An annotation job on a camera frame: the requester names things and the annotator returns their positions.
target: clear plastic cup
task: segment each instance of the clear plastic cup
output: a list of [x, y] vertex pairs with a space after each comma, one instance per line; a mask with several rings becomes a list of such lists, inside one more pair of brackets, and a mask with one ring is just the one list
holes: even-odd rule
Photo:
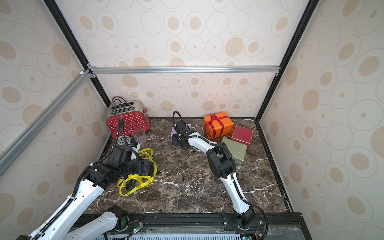
[[132, 132], [133, 137], [135, 138], [136, 142], [143, 144], [147, 140], [147, 137], [145, 136], [145, 131], [143, 128], [136, 128]]

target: beige circle pattern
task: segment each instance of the beige circle pattern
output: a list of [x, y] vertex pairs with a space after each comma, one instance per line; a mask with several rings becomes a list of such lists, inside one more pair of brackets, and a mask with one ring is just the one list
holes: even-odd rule
[[[75, 92], [74, 96], [79, 96], [81, 99], [83, 99], [83, 95], [96, 96], [97, 94], [90, 87], [90, 84], [90, 82], [86, 82]], [[83, 99], [83, 101], [84, 109], [89, 110], [92, 100]], [[72, 186], [68, 187], [67, 185], [76, 181], [80, 171], [86, 166], [85, 164], [90, 163], [89, 159], [97, 157], [98, 152], [94, 148], [101, 148], [102, 143], [96, 141], [98, 138], [92, 134], [91, 126], [81, 123], [83, 113], [76, 112], [76, 108], [73, 108], [72, 105], [70, 100], [67, 101], [62, 108], [63, 110], [52, 118], [45, 129], [36, 136], [16, 160], [15, 164], [21, 162], [24, 166], [16, 168], [17, 174], [23, 175], [30, 181], [24, 183], [25, 191], [21, 195], [11, 189], [4, 189], [5, 192], [0, 193], [0, 201], [2, 202], [0, 209], [5, 214], [2, 216], [8, 219], [8, 230], [2, 231], [1, 236], [13, 232], [20, 233], [30, 226], [42, 224], [54, 212], [51, 204], [57, 208], [67, 199], [66, 197], [72, 189]], [[90, 112], [94, 119], [102, 119], [103, 115], [105, 118], [106, 108], [103, 107], [98, 113]], [[64, 113], [70, 113], [70, 115], [64, 117]], [[71, 120], [77, 123], [68, 126], [65, 119], [68, 121], [69, 116], [71, 116]], [[105, 121], [102, 121], [100, 125], [100, 136], [106, 135], [108, 128]], [[76, 137], [76, 133], [80, 135], [79, 129], [75, 127], [82, 127], [81, 141], [73, 138], [73, 136]], [[76, 163], [82, 163], [83, 166], [79, 167]], [[39, 177], [30, 173], [30, 169], [34, 165], [39, 168]]]
[[[82, 47], [88, 52], [89, 61], [94, 66], [103, 66], [97, 61], [98, 56], [119, 66], [119, 62], [115, 62], [116, 53], [120, 53], [118, 56], [131, 63], [134, 61], [135, 58], [129, 51], [114, 52], [113, 46], [105, 48], [108, 45], [107, 39], [111, 36], [124, 43], [133, 36], [141, 39], [146, 46], [146, 53], [142, 57], [151, 66], [154, 66], [152, 61], [157, 58], [165, 60], [161, 61], [161, 66], [169, 65], [170, 62], [174, 65], [165, 44], [171, 35], [179, 37], [185, 45], [191, 37], [199, 37], [203, 46], [212, 43], [209, 40], [213, 37], [222, 41], [224, 46], [231, 38], [238, 37], [234, 42], [229, 42], [231, 44], [227, 45], [226, 51], [219, 51], [225, 48], [213, 44], [216, 51], [202, 50], [199, 55], [193, 51], [184, 52], [177, 59], [176, 65], [183, 65], [182, 63], [187, 63], [194, 56], [199, 56], [201, 62], [207, 65], [216, 66], [234, 56], [237, 60], [231, 62], [236, 65], [278, 65], [285, 53], [281, 51], [283, 43], [291, 40], [296, 29], [293, 20], [300, 19], [305, 9], [305, 4], [296, 5], [297, 1], [291, 5], [280, 1], [277, 3], [277, 0], [209, 0], [199, 3], [198, 8], [194, 2], [181, 0], [138, 0], [136, 4], [133, 0], [92, 0], [86, 6], [85, 0], [79, 3], [69, 1], [69, 4], [62, 4], [63, 12], [76, 28], [79, 40], [85, 43]], [[123, 26], [126, 25], [129, 25], [130, 31], [124, 30]], [[152, 36], [157, 37], [156, 41], [153, 41]], [[275, 44], [279, 45], [278, 49], [273, 48]], [[217, 56], [218, 60], [208, 61], [211, 56]]]
[[[274, 93], [280, 101], [270, 101], [260, 123], [313, 239], [369, 239], [383, 232], [372, 223], [382, 212], [380, 193], [367, 187], [378, 189], [383, 181], [383, 7], [382, 1], [322, 1]], [[281, 122], [280, 109], [286, 111]], [[274, 122], [291, 143], [282, 149], [275, 147]], [[299, 158], [292, 143], [297, 137], [304, 147]], [[284, 177], [293, 164], [301, 168], [300, 182]], [[309, 191], [301, 191], [304, 184]], [[312, 206], [306, 204], [310, 193]]]
[[[194, 116], [194, 114], [201, 116], [201, 111], [208, 112], [202, 108], [203, 103], [211, 101], [215, 107], [210, 110], [209, 114], [225, 109], [230, 117], [239, 117], [256, 114], [262, 103], [262, 96], [268, 89], [265, 81], [264, 84], [257, 85], [257, 89], [255, 89], [252, 86], [255, 85], [253, 81], [262, 79], [261, 76], [265, 79], [272, 78], [273, 75], [273, 73], [247, 73], [246, 75], [241, 73], [148, 74], [145, 78], [150, 81], [150, 84], [143, 81], [139, 74], [116, 74], [113, 78], [110, 75], [100, 74], [99, 78], [107, 86], [106, 90], [112, 96], [122, 96], [127, 100], [140, 99], [147, 107], [159, 106], [148, 107], [149, 116], [154, 114], [163, 116], [171, 112], [171, 110], [166, 111], [160, 107], [163, 101], [170, 102], [174, 107], [178, 101], [185, 102], [188, 106], [187, 110], [189, 110], [188, 116]], [[229, 99], [234, 99], [236, 103], [228, 101]], [[226, 104], [220, 105], [219, 102], [222, 101], [225, 101]], [[92, 123], [92, 121], [85, 121], [86, 125]]]

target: orange gift box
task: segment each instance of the orange gift box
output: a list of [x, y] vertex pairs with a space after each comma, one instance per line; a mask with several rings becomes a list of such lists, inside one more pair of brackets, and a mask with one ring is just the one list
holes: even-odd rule
[[233, 122], [225, 112], [204, 117], [204, 130], [209, 139], [230, 134]]

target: red box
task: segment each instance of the red box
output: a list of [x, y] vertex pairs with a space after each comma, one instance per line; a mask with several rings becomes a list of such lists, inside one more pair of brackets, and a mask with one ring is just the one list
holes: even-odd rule
[[251, 146], [252, 136], [253, 136], [253, 130], [236, 125], [231, 134], [231, 139], [236, 142], [246, 144], [247, 150], [248, 150], [249, 147]]

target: green box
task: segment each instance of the green box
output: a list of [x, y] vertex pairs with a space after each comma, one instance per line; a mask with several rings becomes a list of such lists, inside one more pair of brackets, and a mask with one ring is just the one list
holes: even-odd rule
[[247, 145], [240, 142], [233, 141], [225, 137], [223, 138], [222, 142], [225, 143], [228, 150], [233, 155], [233, 158], [235, 159], [236, 164], [242, 165], [244, 162]]

